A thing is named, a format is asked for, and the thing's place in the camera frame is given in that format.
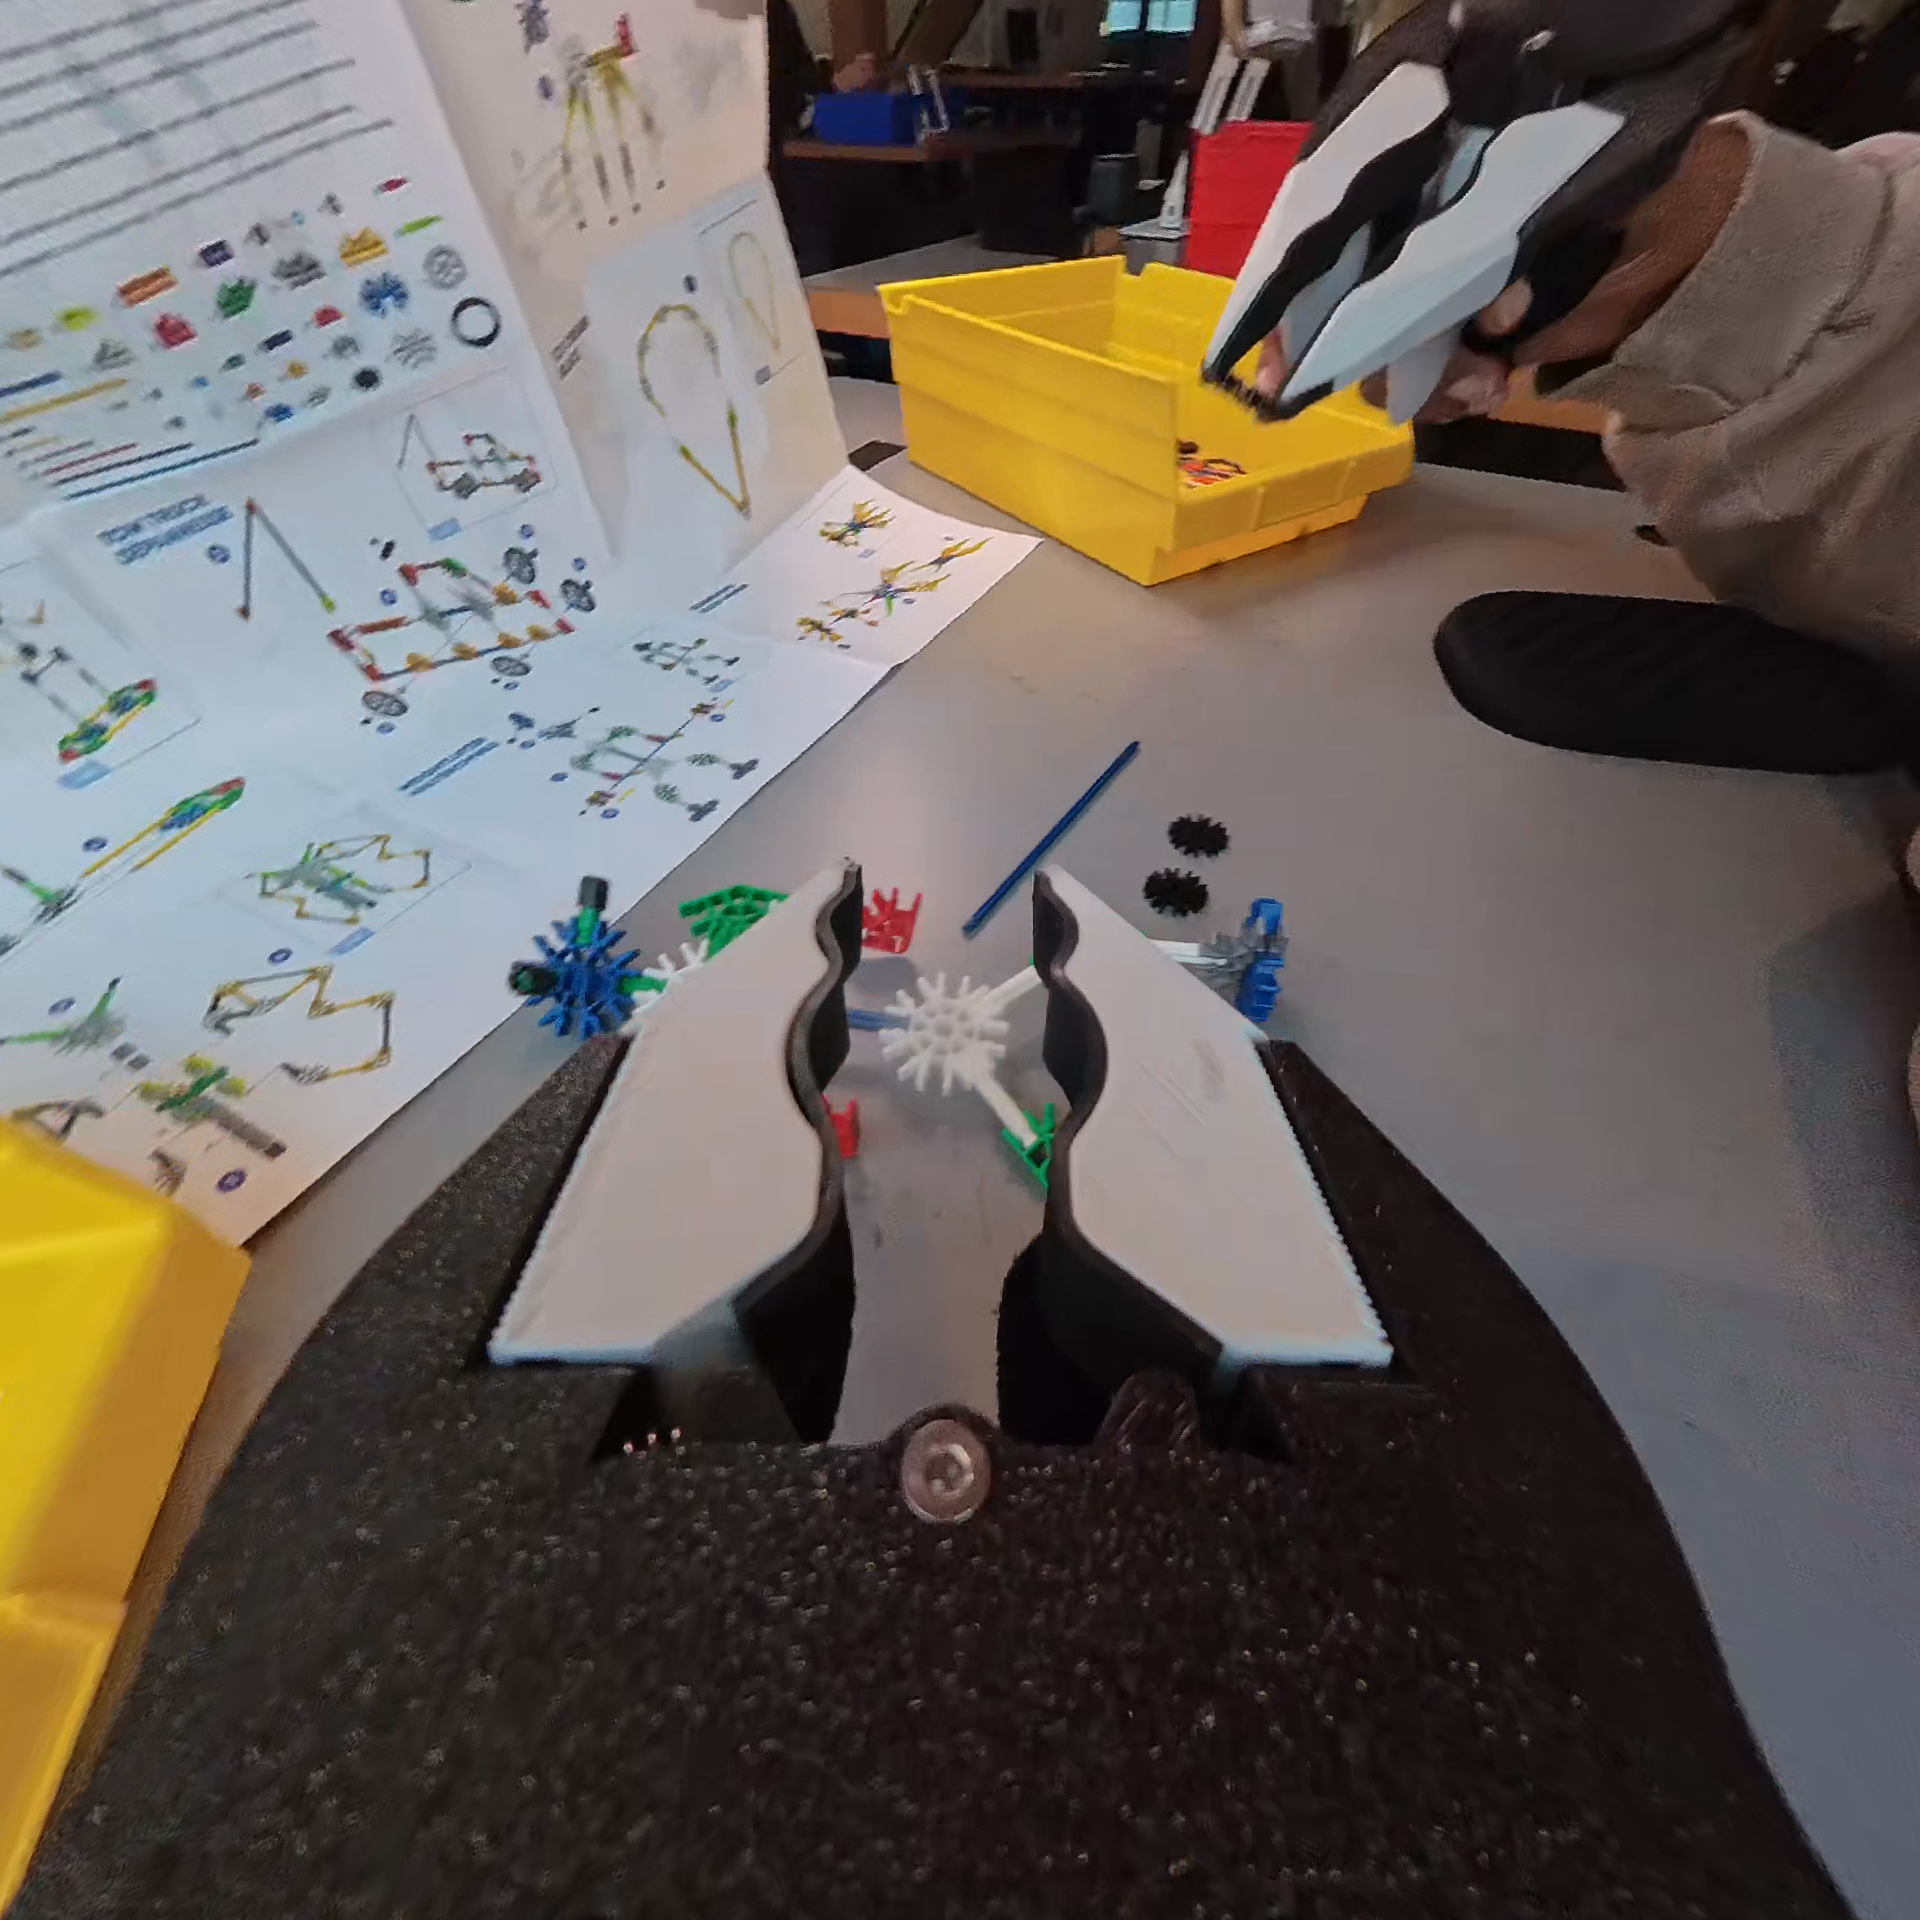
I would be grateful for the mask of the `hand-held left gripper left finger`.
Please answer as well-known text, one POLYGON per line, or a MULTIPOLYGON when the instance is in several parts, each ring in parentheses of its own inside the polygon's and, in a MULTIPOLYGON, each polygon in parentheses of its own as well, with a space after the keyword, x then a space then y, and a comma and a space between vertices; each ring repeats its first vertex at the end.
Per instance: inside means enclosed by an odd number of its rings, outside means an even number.
POLYGON ((829 1438, 856 1280, 827 1090, 861 869, 661 969, 489 1332, 496 1369, 630 1377, 633 1433, 829 1438))

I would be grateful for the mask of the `person's right forearm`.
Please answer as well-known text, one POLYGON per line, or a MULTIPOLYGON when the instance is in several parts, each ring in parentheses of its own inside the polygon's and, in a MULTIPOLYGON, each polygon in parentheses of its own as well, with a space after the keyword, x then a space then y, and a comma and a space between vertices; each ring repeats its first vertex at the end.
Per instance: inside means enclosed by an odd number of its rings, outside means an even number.
POLYGON ((1711 252, 1570 393, 1719 600, 1914 669, 1917 137, 1730 117, 1747 165, 1711 252))

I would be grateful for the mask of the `red storage bin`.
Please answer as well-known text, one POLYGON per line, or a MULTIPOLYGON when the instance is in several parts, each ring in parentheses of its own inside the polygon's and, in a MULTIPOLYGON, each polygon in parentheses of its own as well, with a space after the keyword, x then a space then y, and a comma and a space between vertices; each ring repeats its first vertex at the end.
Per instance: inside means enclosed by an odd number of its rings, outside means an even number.
POLYGON ((1234 280, 1312 126, 1234 121, 1190 139, 1184 267, 1234 280))

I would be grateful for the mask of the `yellow bin with dark parts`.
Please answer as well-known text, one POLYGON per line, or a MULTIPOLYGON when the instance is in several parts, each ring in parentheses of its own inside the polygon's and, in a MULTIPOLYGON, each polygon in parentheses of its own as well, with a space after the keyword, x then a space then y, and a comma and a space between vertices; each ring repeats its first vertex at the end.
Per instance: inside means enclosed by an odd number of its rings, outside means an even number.
POLYGON ((907 457, 1145 588, 1355 521, 1413 432, 1357 390, 1262 424, 1205 385, 1230 288, 1120 257, 879 288, 907 457), (1177 442, 1245 475, 1186 489, 1177 442))

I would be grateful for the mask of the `folded paper instruction sheet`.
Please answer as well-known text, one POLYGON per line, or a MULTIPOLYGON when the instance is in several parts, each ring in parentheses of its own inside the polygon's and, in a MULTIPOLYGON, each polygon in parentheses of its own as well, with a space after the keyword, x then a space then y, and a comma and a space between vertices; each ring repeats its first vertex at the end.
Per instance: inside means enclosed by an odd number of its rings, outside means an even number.
POLYGON ((847 465, 767 56, 2 8, 14 1130, 250 1236, 1033 552, 847 465))

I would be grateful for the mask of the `wooden table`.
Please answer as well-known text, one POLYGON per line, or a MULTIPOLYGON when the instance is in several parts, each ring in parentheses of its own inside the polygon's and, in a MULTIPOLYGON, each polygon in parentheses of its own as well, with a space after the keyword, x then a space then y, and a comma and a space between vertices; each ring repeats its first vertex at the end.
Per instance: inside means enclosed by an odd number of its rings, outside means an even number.
POLYGON ((883 340, 889 320, 879 288, 889 284, 941 282, 1061 262, 1058 257, 992 250, 978 235, 957 235, 808 274, 801 291, 818 333, 883 340))

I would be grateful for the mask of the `wooden shelf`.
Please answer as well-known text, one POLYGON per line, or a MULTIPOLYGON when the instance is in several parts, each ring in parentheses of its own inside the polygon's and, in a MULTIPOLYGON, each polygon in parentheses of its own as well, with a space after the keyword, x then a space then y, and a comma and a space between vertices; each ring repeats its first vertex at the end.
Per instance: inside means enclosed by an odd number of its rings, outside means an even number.
POLYGON ((782 142, 784 161, 937 165, 979 161, 992 153, 1071 152, 1075 132, 1066 128, 960 128, 930 132, 919 142, 856 144, 794 134, 782 142))

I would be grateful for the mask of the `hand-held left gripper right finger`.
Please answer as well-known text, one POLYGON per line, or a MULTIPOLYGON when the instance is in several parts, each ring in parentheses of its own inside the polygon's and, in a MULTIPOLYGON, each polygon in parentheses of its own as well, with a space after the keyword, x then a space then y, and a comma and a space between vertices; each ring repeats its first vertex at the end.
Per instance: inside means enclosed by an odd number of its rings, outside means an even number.
POLYGON ((1165 1377, 1200 1426, 1257 1428, 1270 1382, 1389 1379, 1279 1046, 1063 869, 1035 876, 1030 953, 1064 1118, 1000 1290, 1000 1426, 1097 1428, 1165 1377))

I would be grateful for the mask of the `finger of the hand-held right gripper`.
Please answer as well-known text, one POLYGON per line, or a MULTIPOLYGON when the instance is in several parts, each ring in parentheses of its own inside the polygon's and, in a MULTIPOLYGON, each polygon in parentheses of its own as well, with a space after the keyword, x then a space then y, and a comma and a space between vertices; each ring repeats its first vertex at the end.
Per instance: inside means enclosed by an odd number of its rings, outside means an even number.
POLYGON ((1448 144, 1448 81, 1438 64, 1393 64, 1286 174, 1200 362, 1241 372, 1279 338, 1299 372, 1341 300, 1368 272, 1381 228, 1419 206, 1448 144))
POLYGON ((1419 218, 1389 262, 1355 280, 1310 340, 1286 340, 1279 402, 1314 405, 1381 374, 1389 420, 1414 418, 1463 330, 1513 282, 1527 222, 1619 126, 1617 112, 1570 104, 1489 134, 1453 198, 1419 218))

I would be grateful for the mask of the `person's right hand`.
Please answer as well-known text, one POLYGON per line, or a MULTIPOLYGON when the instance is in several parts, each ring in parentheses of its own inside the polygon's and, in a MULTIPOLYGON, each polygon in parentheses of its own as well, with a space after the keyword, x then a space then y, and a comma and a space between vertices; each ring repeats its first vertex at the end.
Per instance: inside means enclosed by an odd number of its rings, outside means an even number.
POLYGON ((1578 306, 1534 330, 1505 364, 1499 354, 1453 348, 1417 425, 1489 417, 1517 369, 1590 369, 1674 294, 1730 220, 1743 187, 1747 139, 1734 117, 1690 134, 1669 178, 1622 224, 1619 250, 1578 306))

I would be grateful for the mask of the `thin blue rod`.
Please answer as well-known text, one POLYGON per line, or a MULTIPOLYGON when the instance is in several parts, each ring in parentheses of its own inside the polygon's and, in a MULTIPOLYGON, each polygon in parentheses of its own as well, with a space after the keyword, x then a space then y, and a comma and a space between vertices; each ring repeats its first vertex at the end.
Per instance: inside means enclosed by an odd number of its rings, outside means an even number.
POLYGON ((1017 892, 1039 872, 1043 859, 1064 841, 1064 837, 1090 813, 1090 810, 1105 797, 1115 781, 1138 762, 1142 741, 1129 741, 1111 764, 1078 794, 1063 816, 1051 824, 1038 844, 1026 851, 1005 877, 990 892, 990 897, 960 925, 960 938, 971 941, 990 925, 997 915, 1017 897, 1017 892))

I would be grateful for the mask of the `yellow bin with red rods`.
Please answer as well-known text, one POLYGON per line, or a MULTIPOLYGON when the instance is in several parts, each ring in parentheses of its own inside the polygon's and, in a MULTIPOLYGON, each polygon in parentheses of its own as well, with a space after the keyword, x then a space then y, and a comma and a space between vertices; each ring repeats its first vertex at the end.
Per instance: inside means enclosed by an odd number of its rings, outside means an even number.
POLYGON ((2 1125, 2 1901, 25 1878, 249 1254, 2 1125))

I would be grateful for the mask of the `white metal stand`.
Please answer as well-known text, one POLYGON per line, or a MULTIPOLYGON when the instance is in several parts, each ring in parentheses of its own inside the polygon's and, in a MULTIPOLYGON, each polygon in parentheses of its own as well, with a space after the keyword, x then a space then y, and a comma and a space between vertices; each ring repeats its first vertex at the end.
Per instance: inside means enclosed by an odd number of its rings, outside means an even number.
POLYGON ((1266 58, 1267 48, 1255 45, 1245 56, 1234 40, 1234 29, 1223 27, 1206 70, 1206 81, 1197 96, 1197 108, 1190 114, 1184 148, 1175 161, 1170 181, 1163 187, 1159 211, 1141 222, 1118 228, 1120 250, 1134 254, 1142 250, 1149 257, 1175 260, 1184 252, 1190 214, 1192 161, 1202 137, 1217 132, 1226 123, 1241 123, 1251 117, 1257 96, 1273 66, 1266 58))

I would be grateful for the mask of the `colourful construction toy figure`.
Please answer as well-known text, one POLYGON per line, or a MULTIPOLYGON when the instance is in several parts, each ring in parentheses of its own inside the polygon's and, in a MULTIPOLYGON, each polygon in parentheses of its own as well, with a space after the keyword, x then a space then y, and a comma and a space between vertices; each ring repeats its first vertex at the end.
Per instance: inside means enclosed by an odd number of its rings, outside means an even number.
MULTIPOLYGON (((718 960, 766 922, 784 893, 729 884, 679 906, 690 932, 680 956, 642 964, 626 934, 608 918, 608 884, 583 877, 566 918, 535 938, 535 953, 506 969, 506 989, 541 1013, 541 1027, 561 1041, 638 1035, 642 1020, 694 969, 718 960)), ((1223 997, 1251 1029, 1263 1032, 1279 1005, 1289 932, 1282 901, 1249 901, 1243 922, 1202 945, 1157 941, 1179 969, 1223 997)), ((1061 1132, 1053 1105, 1026 1110, 1000 1083, 998 1066, 1009 1013, 1039 989, 1039 973, 1023 968, 1000 982, 962 977, 920 977, 882 1008, 847 1005, 847 1027, 879 1041, 879 1057, 912 1090, 941 1097, 971 1096, 997 1118, 998 1138, 1033 1187, 1049 1187, 1051 1153, 1061 1132)))

